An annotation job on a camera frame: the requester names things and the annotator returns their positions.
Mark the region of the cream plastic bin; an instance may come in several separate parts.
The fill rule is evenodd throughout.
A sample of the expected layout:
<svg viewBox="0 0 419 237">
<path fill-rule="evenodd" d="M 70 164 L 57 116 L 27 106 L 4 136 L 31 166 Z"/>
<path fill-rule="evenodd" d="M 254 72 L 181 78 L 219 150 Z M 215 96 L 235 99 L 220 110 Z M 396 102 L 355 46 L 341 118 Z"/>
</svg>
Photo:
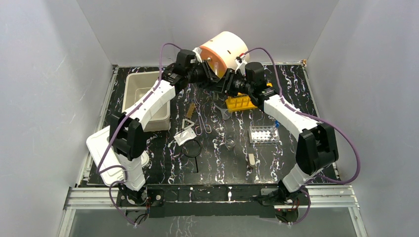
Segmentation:
<svg viewBox="0 0 419 237">
<path fill-rule="evenodd" d="M 158 76 L 158 71 L 129 74 L 126 78 L 122 111 L 124 112 L 142 98 L 154 86 L 158 80 Z M 165 130 L 170 130 L 169 102 L 152 116 L 144 129 L 145 132 Z"/>
</svg>

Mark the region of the yellow test tube rack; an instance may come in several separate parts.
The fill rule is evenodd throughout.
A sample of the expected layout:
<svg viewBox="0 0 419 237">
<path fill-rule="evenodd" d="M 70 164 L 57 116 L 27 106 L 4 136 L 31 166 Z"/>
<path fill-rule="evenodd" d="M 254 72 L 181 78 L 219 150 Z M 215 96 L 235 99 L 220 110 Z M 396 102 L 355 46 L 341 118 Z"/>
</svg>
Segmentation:
<svg viewBox="0 0 419 237">
<path fill-rule="evenodd" d="M 227 95 L 227 109 L 230 112 L 260 109 L 264 111 L 264 102 L 276 92 L 271 83 L 244 82 L 243 88 L 238 95 Z"/>
</svg>

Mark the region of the black base frame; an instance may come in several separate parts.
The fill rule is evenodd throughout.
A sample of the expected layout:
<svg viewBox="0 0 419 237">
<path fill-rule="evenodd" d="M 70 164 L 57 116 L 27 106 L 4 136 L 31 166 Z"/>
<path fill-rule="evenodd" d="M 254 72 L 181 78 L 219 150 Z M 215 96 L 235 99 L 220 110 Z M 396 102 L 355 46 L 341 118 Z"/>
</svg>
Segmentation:
<svg viewBox="0 0 419 237">
<path fill-rule="evenodd" d="M 174 216 L 256 216 L 298 221 L 309 203 L 307 189 L 289 193 L 278 185 L 146 185 L 132 191 L 118 185 L 121 209 L 144 210 L 149 218 Z"/>
</svg>

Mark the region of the clear acrylic tube rack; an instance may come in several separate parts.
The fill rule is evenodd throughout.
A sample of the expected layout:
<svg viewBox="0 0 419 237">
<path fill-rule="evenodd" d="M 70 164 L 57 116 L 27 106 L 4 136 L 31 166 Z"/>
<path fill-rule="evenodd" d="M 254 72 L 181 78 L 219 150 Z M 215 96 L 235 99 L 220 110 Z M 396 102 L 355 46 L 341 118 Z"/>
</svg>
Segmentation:
<svg viewBox="0 0 419 237">
<path fill-rule="evenodd" d="M 249 139 L 251 144 L 279 143 L 278 128 L 274 125 L 250 126 Z"/>
</svg>

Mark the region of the cylindrical drawer cabinet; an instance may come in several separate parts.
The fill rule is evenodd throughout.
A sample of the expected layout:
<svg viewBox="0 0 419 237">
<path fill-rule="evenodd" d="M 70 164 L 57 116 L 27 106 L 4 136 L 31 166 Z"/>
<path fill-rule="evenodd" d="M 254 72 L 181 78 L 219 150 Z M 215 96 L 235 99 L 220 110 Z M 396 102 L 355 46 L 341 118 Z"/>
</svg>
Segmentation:
<svg viewBox="0 0 419 237">
<path fill-rule="evenodd" d="M 220 64 L 220 78 L 223 77 L 227 69 L 235 70 L 237 64 L 235 59 L 249 49 L 246 43 L 236 34 L 224 31 L 199 46 L 202 49 L 202 60 L 206 60 L 213 70 L 214 62 Z"/>
</svg>

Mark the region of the white bin lid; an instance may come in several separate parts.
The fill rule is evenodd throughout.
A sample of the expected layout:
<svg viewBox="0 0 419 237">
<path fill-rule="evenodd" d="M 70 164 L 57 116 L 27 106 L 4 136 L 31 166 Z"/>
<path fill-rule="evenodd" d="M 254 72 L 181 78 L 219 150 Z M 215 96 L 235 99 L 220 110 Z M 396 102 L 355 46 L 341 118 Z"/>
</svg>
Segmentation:
<svg viewBox="0 0 419 237">
<path fill-rule="evenodd" d="M 86 140 L 86 145 L 90 151 L 92 159 L 96 165 L 99 165 L 106 148 L 109 145 L 110 127 L 107 126 L 100 131 L 90 135 Z M 149 163 L 149 155 L 144 151 L 140 157 L 129 161 L 123 155 L 116 154 L 110 149 L 101 165 L 100 170 L 110 166 L 123 166 L 127 171 L 127 179 L 125 179 L 124 171 L 119 168 L 113 168 L 105 172 L 101 172 L 100 176 L 107 186 L 111 186 L 116 181 L 124 181 L 125 185 L 134 191 L 139 191 L 146 183 L 143 167 Z"/>
</svg>

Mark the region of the clear plastic funnel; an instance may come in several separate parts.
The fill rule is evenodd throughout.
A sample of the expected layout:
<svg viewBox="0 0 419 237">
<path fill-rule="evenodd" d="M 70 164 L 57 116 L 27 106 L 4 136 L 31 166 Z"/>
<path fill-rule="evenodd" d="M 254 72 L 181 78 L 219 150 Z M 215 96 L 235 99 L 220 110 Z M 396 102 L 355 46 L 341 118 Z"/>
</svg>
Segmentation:
<svg viewBox="0 0 419 237">
<path fill-rule="evenodd" d="M 219 109 L 219 110 L 220 110 L 220 112 L 221 112 L 221 116 L 222 116 L 222 119 L 223 119 L 223 120 L 228 120 L 228 119 L 230 119 L 230 118 L 231 118 L 232 113 L 231 113 L 231 112 L 229 112 L 229 111 L 228 111 L 228 109 L 221 108 L 221 107 L 220 107 L 220 106 L 218 106 L 218 105 L 215 105 L 215 107 L 216 107 L 217 109 Z"/>
</svg>

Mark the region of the white clay triangle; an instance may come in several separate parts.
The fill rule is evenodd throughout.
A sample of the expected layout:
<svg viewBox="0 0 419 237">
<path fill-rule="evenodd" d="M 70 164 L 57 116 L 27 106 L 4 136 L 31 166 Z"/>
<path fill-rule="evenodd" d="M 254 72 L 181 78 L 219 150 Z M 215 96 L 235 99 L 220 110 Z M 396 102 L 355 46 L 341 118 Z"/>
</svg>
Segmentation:
<svg viewBox="0 0 419 237">
<path fill-rule="evenodd" d="M 182 120 L 181 130 L 182 130 L 182 131 L 187 130 L 187 129 L 189 129 L 189 128 L 193 127 L 194 125 L 195 125 L 195 123 L 194 123 L 193 121 L 191 121 L 191 120 L 190 120 L 190 119 L 188 119 L 188 118 L 184 118 L 184 119 Z"/>
</svg>

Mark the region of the small glass beaker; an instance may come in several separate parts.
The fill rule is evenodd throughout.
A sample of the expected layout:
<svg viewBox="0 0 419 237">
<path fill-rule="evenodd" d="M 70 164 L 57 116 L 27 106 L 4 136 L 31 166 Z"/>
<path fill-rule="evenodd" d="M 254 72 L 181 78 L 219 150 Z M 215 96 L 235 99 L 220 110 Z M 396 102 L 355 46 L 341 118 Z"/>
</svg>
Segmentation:
<svg viewBox="0 0 419 237">
<path fill-rule="evenodd" d="M 225 132 L 224 145 L 228 150 L 234 149 L 236 145 L 236 134 L 234 132 Z"/>
</svg>

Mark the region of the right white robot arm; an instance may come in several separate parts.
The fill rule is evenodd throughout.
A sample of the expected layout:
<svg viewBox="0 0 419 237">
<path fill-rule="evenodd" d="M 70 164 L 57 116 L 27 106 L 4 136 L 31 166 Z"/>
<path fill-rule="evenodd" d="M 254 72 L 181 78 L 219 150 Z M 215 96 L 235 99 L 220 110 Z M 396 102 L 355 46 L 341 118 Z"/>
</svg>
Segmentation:
<svg viewBox="0 0 419 237">
<path fill-rule="evenodd" d="M 268 86 L 261 63 L 247 63 L 244 70 L 227 69 L 221 78 L 211 76 L 208 86 L 228 96 L 238 93 L 249 96 L 253 105 L 272 116 L 297 140 L 296 164 L 279 182 L 278 197 L 282 203 L 292 204 L 307 181 L 338 160 L 334 128 L 300 115 L 279 94 L 279 83 Z"/>
</svg>

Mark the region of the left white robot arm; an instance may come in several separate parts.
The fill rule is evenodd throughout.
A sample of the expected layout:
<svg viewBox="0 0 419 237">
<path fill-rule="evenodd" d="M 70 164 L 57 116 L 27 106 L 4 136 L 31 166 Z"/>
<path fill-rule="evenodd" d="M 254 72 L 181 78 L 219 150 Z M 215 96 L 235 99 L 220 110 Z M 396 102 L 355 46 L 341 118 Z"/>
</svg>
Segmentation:
<svg viewBox="0 0 419 237">
<path fill-rule="evenodd" d="M 182 49 L 176 61 L 159 68 L 159 76 L 145 95 L 121 113 L 112 115 L 109 125 L 90 135 L 86 145 L 99 174 L 108 187 L 118 184 L 129 189 L 128 199 L 143 205 L 148 193 L 143 167 L 149 162 L 145 128 L 151 118 L 190 83 L 207 82 L 217 75 L 202 49 Z"/>
</svg>

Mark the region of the glass test tube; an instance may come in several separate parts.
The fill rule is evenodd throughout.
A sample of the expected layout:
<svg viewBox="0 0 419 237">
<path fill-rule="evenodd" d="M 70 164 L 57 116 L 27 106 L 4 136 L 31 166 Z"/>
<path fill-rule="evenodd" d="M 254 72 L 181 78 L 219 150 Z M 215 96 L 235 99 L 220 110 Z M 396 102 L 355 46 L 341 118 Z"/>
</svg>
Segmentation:
<svg viewBox="0 0 419 237">
<path fill-rule="evenodd" d="M 217 77 L 220 77 L 220 64 L 218 62 L 214 62 L 213 64 L 213 70 Z"/>
</svg>

